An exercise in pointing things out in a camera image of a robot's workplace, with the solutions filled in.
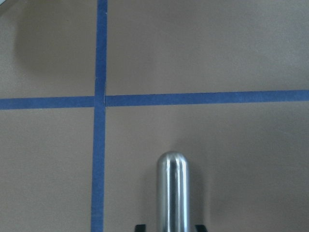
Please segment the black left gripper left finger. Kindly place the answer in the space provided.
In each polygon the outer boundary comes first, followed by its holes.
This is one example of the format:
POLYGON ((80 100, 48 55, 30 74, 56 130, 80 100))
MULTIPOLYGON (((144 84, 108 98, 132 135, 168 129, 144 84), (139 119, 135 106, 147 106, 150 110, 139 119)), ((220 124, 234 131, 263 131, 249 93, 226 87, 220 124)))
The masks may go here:
POLYGON ((146 224, 137 224, 134 228, 134 232, 146 232, 146 224))

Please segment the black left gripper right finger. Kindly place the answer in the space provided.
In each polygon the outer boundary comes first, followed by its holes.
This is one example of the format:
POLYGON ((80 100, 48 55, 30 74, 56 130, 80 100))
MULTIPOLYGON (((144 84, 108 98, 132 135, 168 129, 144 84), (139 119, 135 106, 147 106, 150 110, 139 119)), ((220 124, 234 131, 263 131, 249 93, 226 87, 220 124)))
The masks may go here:
POLYGON ((203 224, 195 225, 196 232, 206 232, 206 226, 203 224))

